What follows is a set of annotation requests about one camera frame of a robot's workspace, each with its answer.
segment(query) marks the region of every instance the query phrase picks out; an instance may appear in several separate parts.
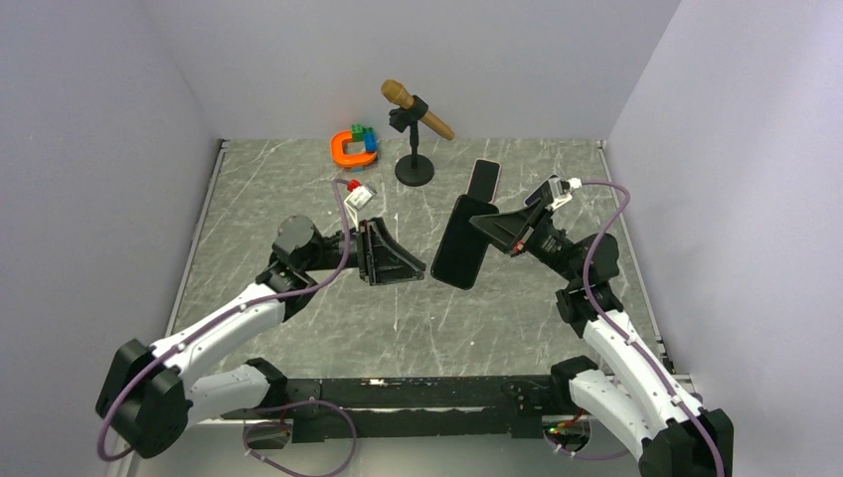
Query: pink smartphone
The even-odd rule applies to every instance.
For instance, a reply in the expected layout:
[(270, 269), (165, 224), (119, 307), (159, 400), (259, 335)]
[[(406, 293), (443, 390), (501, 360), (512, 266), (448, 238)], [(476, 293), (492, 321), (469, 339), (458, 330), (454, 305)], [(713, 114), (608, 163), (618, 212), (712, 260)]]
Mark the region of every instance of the pink smartphone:
[(465, 192), (465, 195), (491, 204), (495, 202), (499, 180), (500, 163), (477, 159), (474, 161), (474, 169), (471, 170), (471, 182), (468, 183), (468, 191)]

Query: table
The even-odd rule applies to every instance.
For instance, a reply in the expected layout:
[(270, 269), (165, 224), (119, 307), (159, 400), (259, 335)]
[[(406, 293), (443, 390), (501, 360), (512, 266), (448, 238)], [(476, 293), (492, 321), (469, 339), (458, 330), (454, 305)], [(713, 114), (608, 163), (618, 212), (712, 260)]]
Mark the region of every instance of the table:
[[(378, 196), (361, 218), (383, 217), (393, 236), (429, 266), (454, 201), (465, 192), (476, 158), (502, 165), (501, 212), (551, 173), (605, 179), (594, 141), (542, 139), (422, 140), (436, 167), (420, 188), (400, 184), (393, 168), (409, 154), (406, 139), (379, 141), (379, 159), (363, 172), (336, 167), (327, 140), (243, 140), (228, 144), (184, 292), (178, 332), (237, 296), (267, 263), (278, 225), (309, 217), (324, 235), (340, 227), (330, 182), (358, 179)], [(556, 212), (574, 241), (594, 234), (615, 208), (608, 188), (586, 187)], [(633, 324), (655, 352), (655, 330), (626, 235), (620, 276), (612, 281)], [(313, 273), (319, 280), (327, 275)], [(264, 357), (292, 378), (371, 378), (545, 374), (559, 361), (598, 355), (560, 319), (554, 292), (565, 281), (532, 256), (510, 258), (490, 247), (480, 276), (463, 291), (427, 275), (423, 281), (369, 287), (346, 271), (289, 322), (242, 345), (213, 372)]]

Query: microphone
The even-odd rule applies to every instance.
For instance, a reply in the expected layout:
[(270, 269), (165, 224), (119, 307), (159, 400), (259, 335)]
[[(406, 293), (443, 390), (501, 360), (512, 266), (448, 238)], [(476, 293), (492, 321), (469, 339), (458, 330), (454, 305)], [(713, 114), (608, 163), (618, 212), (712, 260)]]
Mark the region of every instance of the microphone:
[[(387, 101), (403, 109), (410, 109), (416, 103), (416, 99), (407, 92), (404, 85), (394, 79), (384, 81), (384, 84), (381, 86), (381, 93)], [(453, 131), (450, 127), (432, 112), (428, 111), (425, 113), (421, 117), (421, 122), (448, 141), (453, 139)]]

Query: tabletop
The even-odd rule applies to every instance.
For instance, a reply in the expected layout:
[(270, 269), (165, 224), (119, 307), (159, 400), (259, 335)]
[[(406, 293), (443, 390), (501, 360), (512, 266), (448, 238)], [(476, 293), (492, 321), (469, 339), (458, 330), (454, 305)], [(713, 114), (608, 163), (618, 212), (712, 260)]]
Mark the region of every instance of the tabletop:
[[(280, 223), (309, 217), (324, 235), (340, 228), (331, 192), (336, 177), (358, 179), (378, 195), (361, 219), (383, 217), (405, 249), (429, 271), (457, 196), (474, 160), (502, 165), (495, 205), (523, 207), (550, 174), (605, 179), (594, 141), (542, 139), (422, 140), (433, 180), (409, 188), (395, 177), (409, 154), (406, 139), (382, 139), (379, 158), (362, 172), (338, 168), (328, 140), (231, 141), (199, 234), (173, 332), (237, 296), (267, 264)], [(596, 233), (615, 209), (611, 191), (585, 187), (556, 211), (554, 223), (577, 241)], [(627, 238), (620, 224), (620, 276), (615, 294), (641, 338), (655, 350), (655, 332)], [(317, 281), (327, 276), (312, 273)], [(554, 292), (565, 281), (529, 255), (507, 257), (490, 247), (480, 275), (463, 291), (425, 274), (422, 281), (370, 287), (346, 271), (290, 321), (240, 346), (213, 372), (263, 357), (292, 378), (370, 378), (545, 374), (559, 361), (598, 355), (559, 317)]]

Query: robotic arm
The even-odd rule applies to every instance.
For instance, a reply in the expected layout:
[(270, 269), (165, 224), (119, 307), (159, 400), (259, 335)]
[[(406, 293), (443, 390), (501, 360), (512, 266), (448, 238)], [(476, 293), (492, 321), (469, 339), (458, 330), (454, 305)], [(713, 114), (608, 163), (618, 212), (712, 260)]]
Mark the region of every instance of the robotic arm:
[[(352, 188), (345, 205), (356, 219), (375, 192), (354, 182)], [(357, 268), (370, 285), (424, 277), (424, 264), (392, 239), (381, 218), (360, 221), (346, 242), (342, 231), (323, 237), (307, 217), (290, 217), (278, 229), (268, 266), (237, 298), (149, 347), (131, 340), (117, 350), (96, 412), (103, 418), (113, 412), (111, 426), (141, 457), (149, 458), (197, 422), (262, 402), (287, 402), (287, 378), (263, 359), (202, 377), (237, 346), (298, 313), (313, 294), (290, 292), (318, 286), (308, 271), (335, 269), (338, 274), (346, 249), (343, 267)], [(280, 294), (293, 296), (266, 299)], [(120, 400), (118, 395), (155, 362), (112, 410)]]
[(732, 422), (721, 409), (706, 410), (673, 379), (641, 343), (611, 290), (608, 281), (619, 269), (617, 240), (605, 234), (610, 223), (576, 243), (554, 228), (554, 211), (581, 185), (550, 179), (526, 208), (470, 220), (503, 253), (529, 252), (568, 281), (556, 293), (560, 316), (606, 360), (628, 393), (580, 356), (551, 368), (553, 399), (597, 417), (632, 453), (642, 477), (731, 475)]

